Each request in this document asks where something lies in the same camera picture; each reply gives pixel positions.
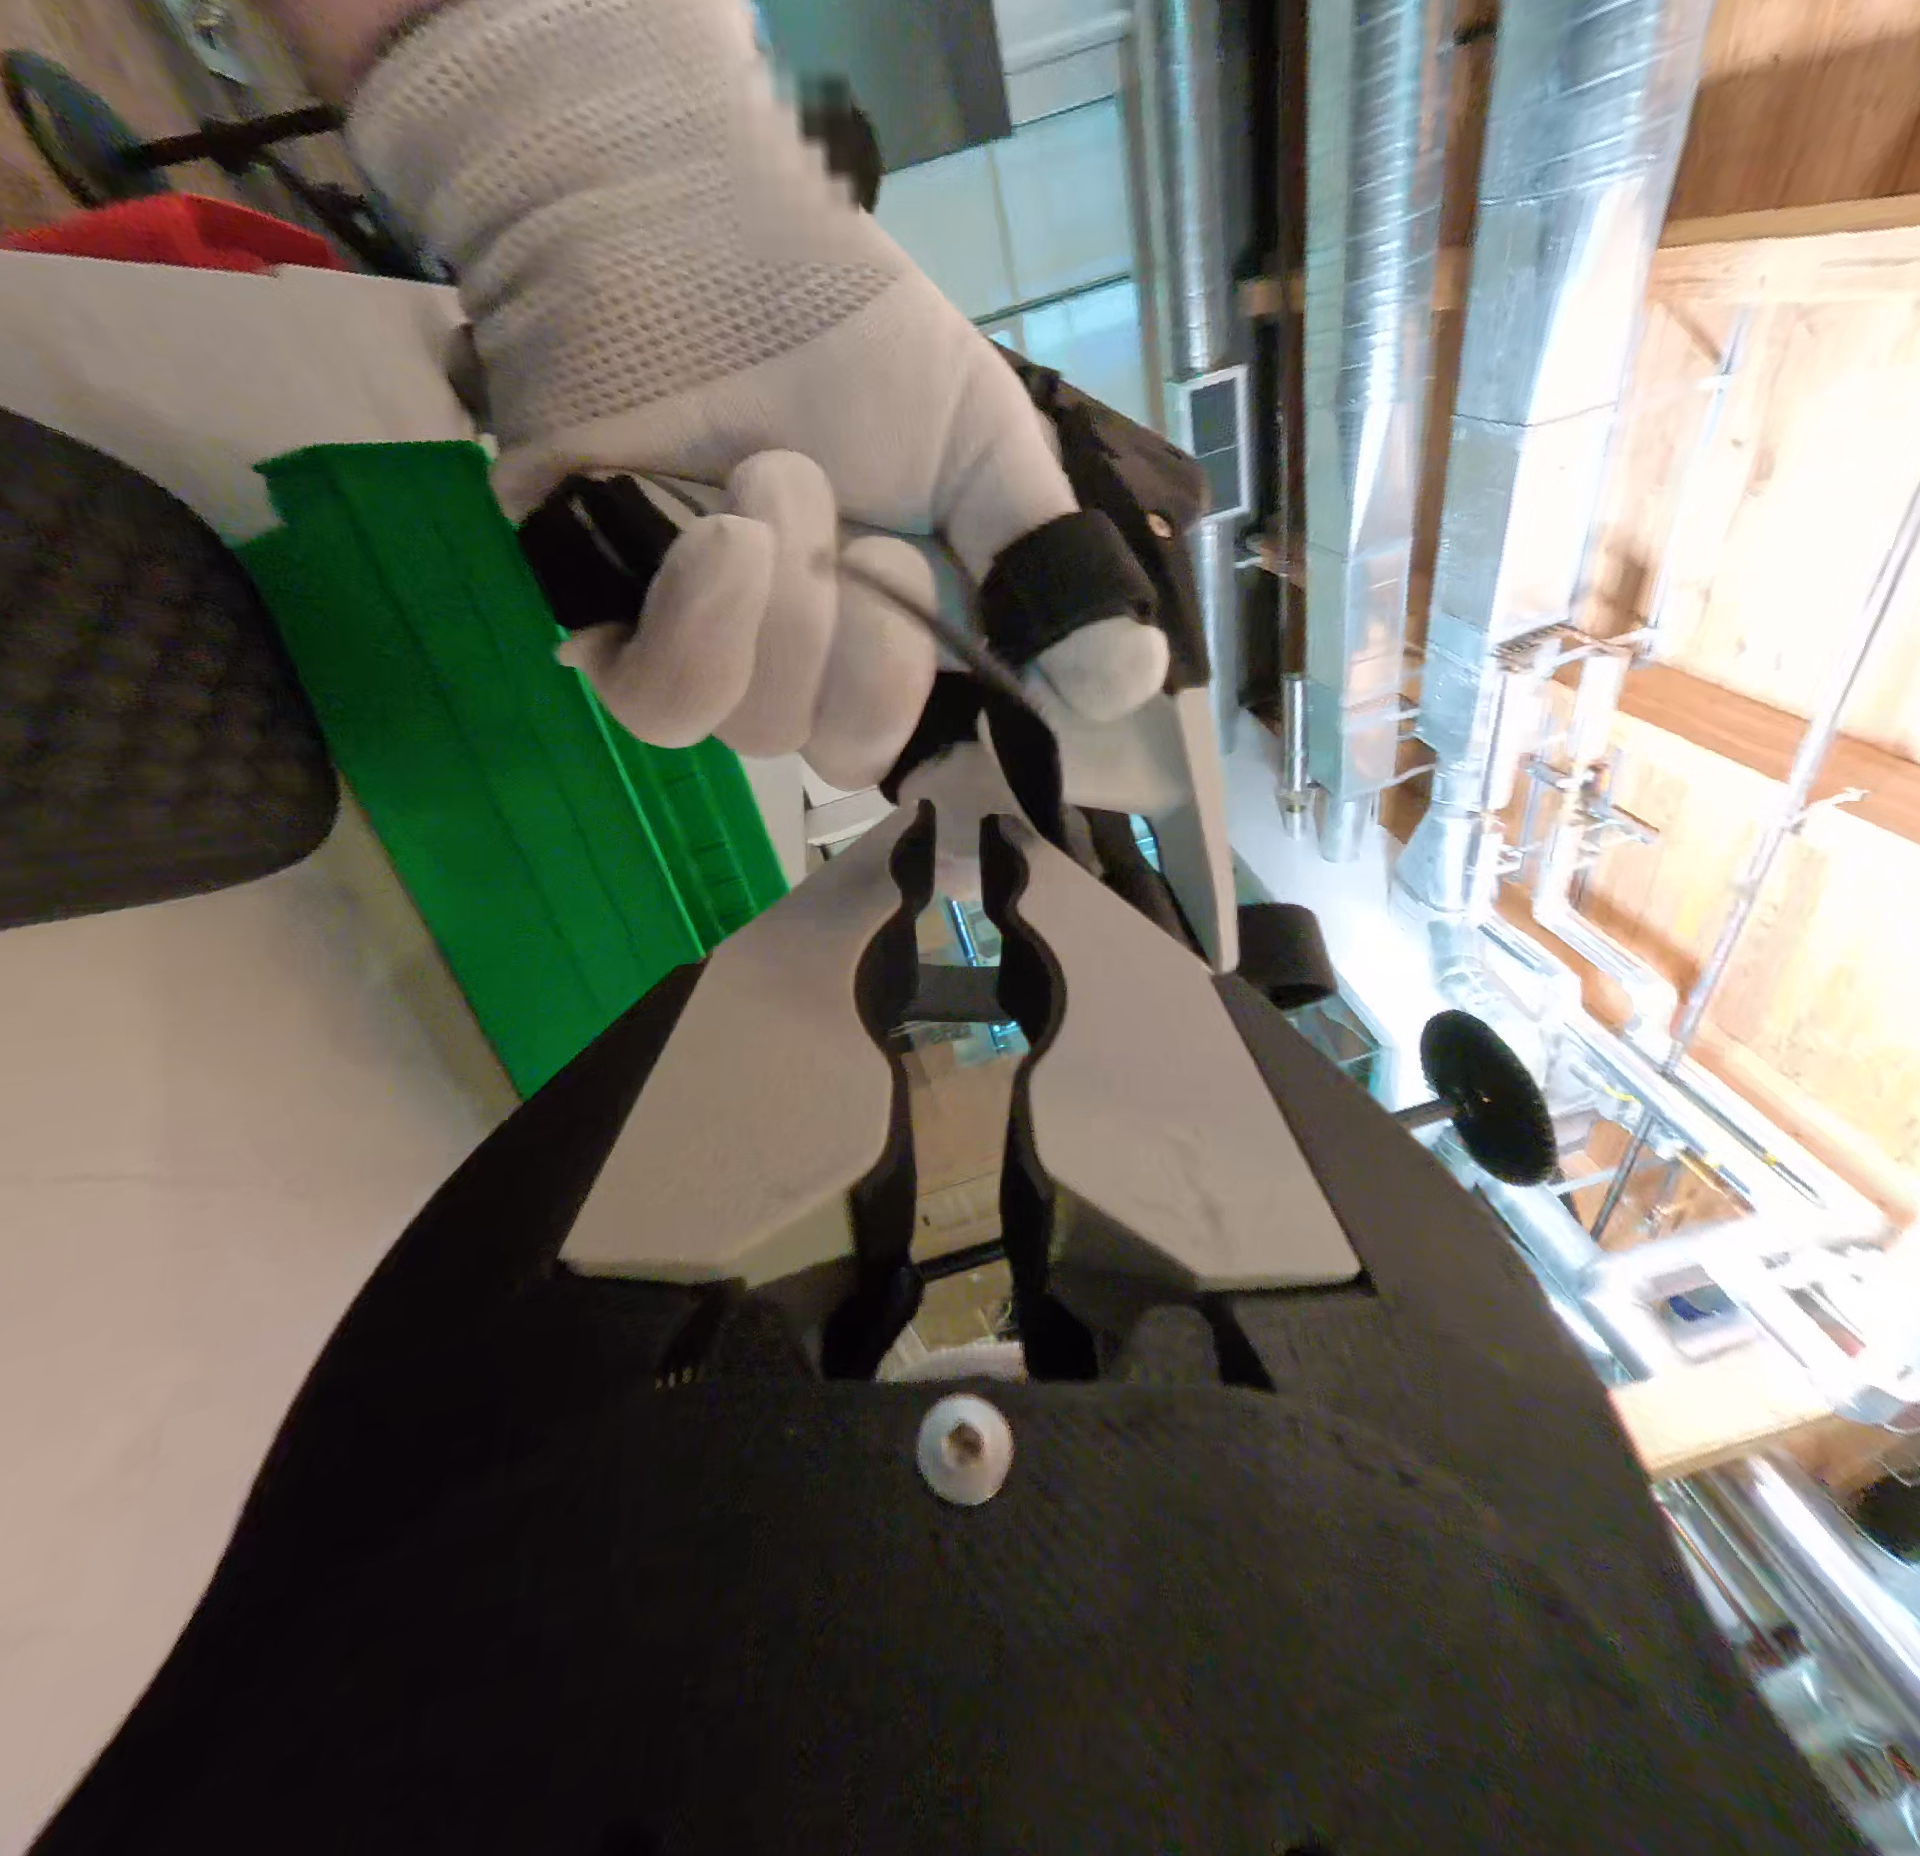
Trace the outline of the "long spiral silver duct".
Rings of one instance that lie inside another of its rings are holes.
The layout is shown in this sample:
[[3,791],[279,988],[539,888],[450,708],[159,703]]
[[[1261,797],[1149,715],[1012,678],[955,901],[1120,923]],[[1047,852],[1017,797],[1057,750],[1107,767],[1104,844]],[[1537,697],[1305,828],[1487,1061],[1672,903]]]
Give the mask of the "long spiral silver duct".
[[1501,653],[1572,614],[1716,0],[1501,0],[1416,736],[1412,909],[1471,916]]

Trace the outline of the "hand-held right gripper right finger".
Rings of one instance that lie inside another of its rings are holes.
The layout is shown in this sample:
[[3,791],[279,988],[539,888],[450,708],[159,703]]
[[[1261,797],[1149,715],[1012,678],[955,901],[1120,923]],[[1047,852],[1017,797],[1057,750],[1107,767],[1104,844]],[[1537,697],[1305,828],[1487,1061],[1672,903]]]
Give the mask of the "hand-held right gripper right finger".
[[1001,1180],[1025,1375],[1090,1382],[1161,1308],[1365,1267],[1213,969],[1019,814],[978,836],[996,990],[1027,1042]]

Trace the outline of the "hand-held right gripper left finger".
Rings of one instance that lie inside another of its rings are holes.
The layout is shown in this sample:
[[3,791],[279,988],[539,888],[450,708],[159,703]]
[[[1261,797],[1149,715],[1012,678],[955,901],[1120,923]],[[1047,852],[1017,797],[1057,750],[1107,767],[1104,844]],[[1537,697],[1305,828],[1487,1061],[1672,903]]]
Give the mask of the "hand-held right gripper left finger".
[[566,1238],[573,1269],[766,1299],[828,1379],[879,1373],[924,1290],[896,1034],[937,821],[896,811],[708,957]]

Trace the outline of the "black floor lamp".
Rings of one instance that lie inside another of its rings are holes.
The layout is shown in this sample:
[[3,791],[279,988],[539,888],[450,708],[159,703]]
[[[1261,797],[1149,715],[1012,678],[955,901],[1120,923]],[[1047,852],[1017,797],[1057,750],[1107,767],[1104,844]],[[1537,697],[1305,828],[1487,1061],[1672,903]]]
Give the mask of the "black floor lamp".
[[1481,1017],[1446,1009],[1418,1038],[1424,1103],[1395,1113],[1407,1132],[1450,1124],[1477,1164],[1509,1186],[1554,1180],[1559,1139],[1549,1100],[1512,1047]]

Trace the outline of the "red container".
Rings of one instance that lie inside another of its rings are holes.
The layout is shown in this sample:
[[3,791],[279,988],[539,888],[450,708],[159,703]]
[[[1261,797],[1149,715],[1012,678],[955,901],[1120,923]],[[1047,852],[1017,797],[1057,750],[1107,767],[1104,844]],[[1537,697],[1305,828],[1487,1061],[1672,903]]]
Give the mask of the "red container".
[[279,268],[350,272],[325,236],[198,192],[164,192],[70,212],[45,228],[3,236],[3,251],[247,277]]

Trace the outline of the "wooden ceiling beam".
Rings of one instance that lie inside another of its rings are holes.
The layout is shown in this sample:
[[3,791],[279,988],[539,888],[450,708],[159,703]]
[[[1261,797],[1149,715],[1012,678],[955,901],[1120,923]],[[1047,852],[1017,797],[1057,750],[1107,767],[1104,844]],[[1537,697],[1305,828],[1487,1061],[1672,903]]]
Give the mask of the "wooden ceiling beam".
[[1851,1493],[1913,1442],[1911,1433],[1840,1416],[1799,1364],[1761,1346],[1620,1385],[1609,1401],[1652,1482],[1791,1458],[1823,1486]]

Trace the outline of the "black textured pad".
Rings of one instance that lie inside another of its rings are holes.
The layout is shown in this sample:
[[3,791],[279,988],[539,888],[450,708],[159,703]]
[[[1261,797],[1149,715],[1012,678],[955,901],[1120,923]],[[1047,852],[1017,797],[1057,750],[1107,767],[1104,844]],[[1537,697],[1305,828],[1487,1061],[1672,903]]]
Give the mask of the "black textured pad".
[[155,479],[3,415],[3,929],[280,875],[338,824],[251,572]]

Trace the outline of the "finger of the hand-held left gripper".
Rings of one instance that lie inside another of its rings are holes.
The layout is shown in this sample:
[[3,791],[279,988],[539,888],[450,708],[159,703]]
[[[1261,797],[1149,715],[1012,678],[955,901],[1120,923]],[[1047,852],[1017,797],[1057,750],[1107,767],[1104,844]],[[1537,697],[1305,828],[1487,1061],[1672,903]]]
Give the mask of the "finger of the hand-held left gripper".
[[[1132,875],[1120,846],[1141,819],[1159,846],[1165,895],[1135,895],[1132,907],[1193,949],[1203,945],[1203,750],[1199,746],[1063,746],[1069,855],[1123,891]],[[827,749],[802,750],[810,788],[836,798],[879,795],[889,808],[934,812],[932,895],[983,903],[981,836],[995,816],[1019,816],[1019,801],[995,746],[957,746],[915,765],[884,791],[877,769]]]
[[1238,967],[1238,899],[1220,722],[1209,685],[1119,718],[1052,708],[1065,797],[1098,868],[1214,974]]

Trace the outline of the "white air vent grille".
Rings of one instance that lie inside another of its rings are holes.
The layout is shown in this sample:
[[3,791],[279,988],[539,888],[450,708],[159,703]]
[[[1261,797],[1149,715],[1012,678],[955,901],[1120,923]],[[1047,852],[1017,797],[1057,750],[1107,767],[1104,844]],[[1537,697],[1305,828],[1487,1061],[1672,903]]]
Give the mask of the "white air vent grille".
[[1247,365],[1172,381],[1167,420],[1172,443],[1203,475],[1201,521],[1225,525],[1249,516],[1257,495],[1257,452]]

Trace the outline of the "black tripod stand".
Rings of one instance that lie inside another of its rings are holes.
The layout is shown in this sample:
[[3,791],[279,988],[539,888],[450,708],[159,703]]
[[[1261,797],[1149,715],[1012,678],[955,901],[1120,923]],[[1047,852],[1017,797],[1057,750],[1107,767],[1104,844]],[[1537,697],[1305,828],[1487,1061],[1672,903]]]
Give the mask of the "black tripod stand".
[[25,49],[4,53],[4,95],[23,132],[73,198],[76,212],[163,194],[196,194],[168,179],[171,171],[184,164],[210,164],[230,185],[267,173],[296,212],[273,212],[253,204],[244,208],[325,236],[349,268],[364,275],[410,284],[450,282],[446,268],[428,263],[401,236],[375,200],[336,185],[311,183],[277,154],[277,146],[285,142],[336,135],[344,116],[329,104],[240,120],[205,119],[189,135],[138,140],[102,96],[52,58]]

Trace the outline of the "black monitor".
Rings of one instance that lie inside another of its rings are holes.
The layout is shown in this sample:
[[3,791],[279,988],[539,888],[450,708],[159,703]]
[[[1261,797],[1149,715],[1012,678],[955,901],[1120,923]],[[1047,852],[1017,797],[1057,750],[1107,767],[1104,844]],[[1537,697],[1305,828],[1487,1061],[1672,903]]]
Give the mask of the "black monitor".
[[1015,124],[995,0],[752,0],[805,101],[846,92],[884,174],[1007,139]]

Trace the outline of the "cardboard boxes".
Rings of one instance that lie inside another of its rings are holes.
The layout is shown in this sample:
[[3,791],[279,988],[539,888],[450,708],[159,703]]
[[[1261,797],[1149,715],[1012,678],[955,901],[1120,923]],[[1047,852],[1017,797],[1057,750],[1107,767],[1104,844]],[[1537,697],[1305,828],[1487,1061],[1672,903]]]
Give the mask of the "cardboard boxes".
[[924,1267],[1001,1241],[1001,1186],[1022,1052],[986,1049],[960,1061],[963,1042],[905,1056],[918,1172],[910,1256]]

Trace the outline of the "green plastic bin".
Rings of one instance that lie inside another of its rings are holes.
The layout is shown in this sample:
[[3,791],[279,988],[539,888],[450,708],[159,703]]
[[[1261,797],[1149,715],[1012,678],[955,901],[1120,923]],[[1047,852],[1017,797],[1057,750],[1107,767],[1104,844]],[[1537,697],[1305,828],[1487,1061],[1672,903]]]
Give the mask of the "green plastic bin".
[[660,750],[556,661],[478,444],[262,458],[239,547],[427,932],[520,1099],[791,891],[742,761]]

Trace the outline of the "person's left hand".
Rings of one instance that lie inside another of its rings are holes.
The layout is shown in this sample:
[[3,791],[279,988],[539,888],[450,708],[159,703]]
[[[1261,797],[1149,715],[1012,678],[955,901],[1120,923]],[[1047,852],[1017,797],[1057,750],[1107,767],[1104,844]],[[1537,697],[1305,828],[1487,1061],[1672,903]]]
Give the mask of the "person's left hand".
[[[1088,516],[1008,354],[805,140],[752,3],[439,0],[353,86],[349,142],[457,275],[513,521],[573,476],[723,499],[562,663],[641,743],[883,780],[941,663],[918,543],[978,592]],[[1168,657],[1096,621],[1019,675],[1108,722]]]

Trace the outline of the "round silver air duct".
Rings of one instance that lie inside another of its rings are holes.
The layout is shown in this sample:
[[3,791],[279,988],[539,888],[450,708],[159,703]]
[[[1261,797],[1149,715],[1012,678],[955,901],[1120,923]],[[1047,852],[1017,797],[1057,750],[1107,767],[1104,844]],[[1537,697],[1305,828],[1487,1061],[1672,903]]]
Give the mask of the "round silver air duct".
[[1172,391],[1236,359],[1223,0],[1125,0],[1123,96],[1149,348]]

